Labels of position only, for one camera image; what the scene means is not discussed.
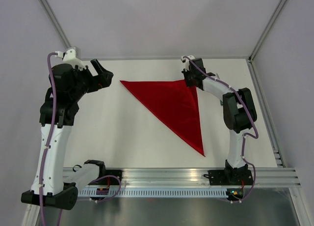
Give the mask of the red cloth napkin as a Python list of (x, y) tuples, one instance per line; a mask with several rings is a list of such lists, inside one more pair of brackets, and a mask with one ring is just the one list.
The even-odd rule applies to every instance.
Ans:
[(156, 118), (202, 156), (205, 155), (197, 88), (178, 81), (120, 81)]

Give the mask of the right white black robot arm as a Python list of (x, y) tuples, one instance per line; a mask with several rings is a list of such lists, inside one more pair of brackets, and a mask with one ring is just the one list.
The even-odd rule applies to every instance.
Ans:
[(251, 90), (248, 88), (235, 89), (220, 80), (214, 73), (207, 73), (201, 58), (194, 56), (181, 57), (184, 63), (182, 70), (187, 87), (195, 86), (209, 92), (220, 100), (223, 107), (224, 123), (230, 131), (229, 153), (225, 168), (221, 174), (209, 171), (209, 179), (227, 184), (240, 184), (241, 181), (252, 181), (252, 174), (245, 160), (245, 140), (247, 136), (259, 137), (255, 122), (257, 112)]

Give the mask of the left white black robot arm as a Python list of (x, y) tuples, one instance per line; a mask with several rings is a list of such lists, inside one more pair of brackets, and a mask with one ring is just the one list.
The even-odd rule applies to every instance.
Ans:
[(82, 167), (63, 179), (65, 152), (69, 135), (79, 111), (78, 102), (87, 93), (109, 87), (113, 73), (104, 69), (97, 59), (91, 60), (97, 74), (88, 67), (62, 63), (50, 68), (51, 87), (40, 108), (41, 149), (31, 189), (22, 193), (27, 204), (71, 210), (78, 193), (89, 183), (101, 185), (107, 173), (103, 161), (87, 160)]

